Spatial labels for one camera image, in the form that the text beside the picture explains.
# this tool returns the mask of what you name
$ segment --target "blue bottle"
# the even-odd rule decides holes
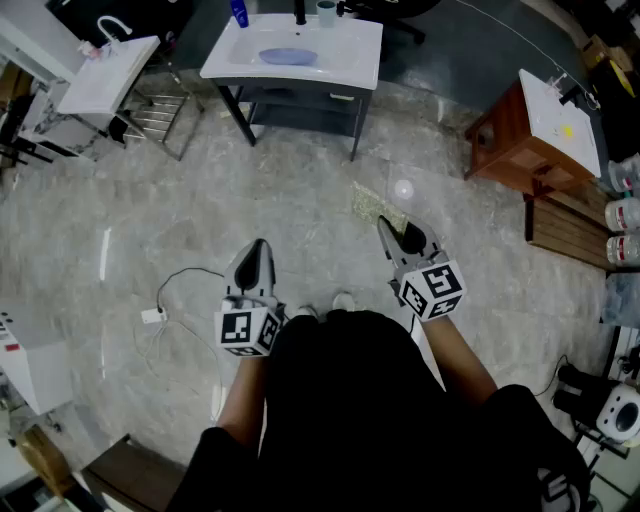
[[[244,5],[244,0],[231,0],[231,11],[236,17],[240,28],[247,28],[249,26],[249,16],[247,16],[247,8]]]

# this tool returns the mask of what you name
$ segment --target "white sink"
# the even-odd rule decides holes
[[[296,25],[293,14],[249,16],[240,28],[232,16],[207,61],[202,78],[293,78],[375,89],[382,25],[353,18],[337,18],[323,28],[317,16]],[[267,64],[259,53],[272,48],[299,48],[318,54],[308,66]]]

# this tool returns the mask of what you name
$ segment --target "shoe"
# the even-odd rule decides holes
[[[318,313],[312,306],[301,306],[296,310],[296,313],[293,316],[312,316],[313,318],[318,318]]]
[[[353,295],[347,292],[340,292],[333,298],[333,311],[341,309],[343,311],[355,311],[356,301],[353,300]]]

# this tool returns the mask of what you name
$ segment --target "marble floor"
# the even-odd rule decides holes
[[[453,319],[499,385],[541,391],[562,354],[587,371],[604,364],[604,272],[528,246],[521,196],[462,180],[470,158],[462,129],[476,112],[381,82],[351,163],[351,139],[314,133],[268,129],[251,148],[219,99],[205,104],[179,163],[133,142],[108,148],[96,163],[57,159],[5,173],[0,287],[47,315],[69,345],[76,399],[56,413],[65,431],[50,435],[74,468],[125,433],[186,463],[210,425],[220,384],[230,385],[238,363],[212,350],[222,284],[197,272],[173,279],[163,302],[174,322],[151,346],[155,328],[142,324],[140,311],[154,307],[172,272],[223,271],[262,237],[290,313],[306,303],[326,310],[346,290],[358,307],[407,321],[386,284],[392,269],[375,226],[351,213],[353,182],[439,233],[469,290]],[[190,116],[184,112],[172,137],[184,136]],[[395,195],[399,179],[413,183],[413,198]],[[569,435],[550,397],[540,403]]]

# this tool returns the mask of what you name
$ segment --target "black shirt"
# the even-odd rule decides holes
[[[471,411],[371,312],[296,317],[269,365],[259,457],[206,430],[169,511],[541,509],[538,468],[563,436],[528,389]]]

